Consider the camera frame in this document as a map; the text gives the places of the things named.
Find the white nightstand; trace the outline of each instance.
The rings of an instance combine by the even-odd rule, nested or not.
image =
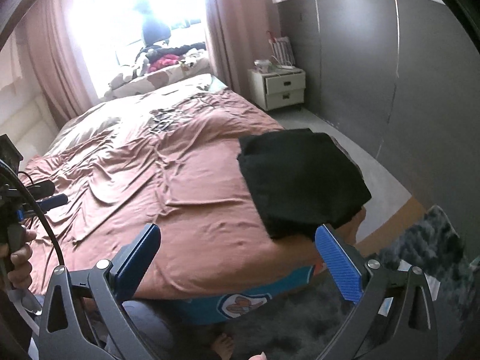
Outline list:
[[[305,72],[302,69],[277,69],[272,73],[248,70],[251,99],[266,111],[303,103]]]

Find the black towel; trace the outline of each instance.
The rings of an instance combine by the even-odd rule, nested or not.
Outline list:
[[[279,239],[338,228],[371,199],[357,166],[332,138],[283,130],[239,139],[240,171],[268,234]]]

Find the pink curtain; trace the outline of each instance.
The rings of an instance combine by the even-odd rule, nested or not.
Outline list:
[[[207,0],[207,48],[214,74],[250,98],[247,69],[272,55],[266,32],[280,36],[272,0]]]
[[[96,97],[69,31],[72,5],[73,0],[37,0],[23,18],[35,75],[58,127],[92,107]]]

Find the red clothing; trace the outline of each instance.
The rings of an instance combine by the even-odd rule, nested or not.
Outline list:
[[[180,57],[178,55],[167,54],[161,57],[158,61],[150,64],[148,72],[159,71],[160,69],[166,68],[167,66],[172,66],[178,64]]]

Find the window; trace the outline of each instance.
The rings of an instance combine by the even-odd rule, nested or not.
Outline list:
[[[170,26],[170,47],[205,40],[205,0],[148,0],[157,18]],[[143,47],[137,0],[73,0],[72,26],[98,97],[119,65],[131,65]]]

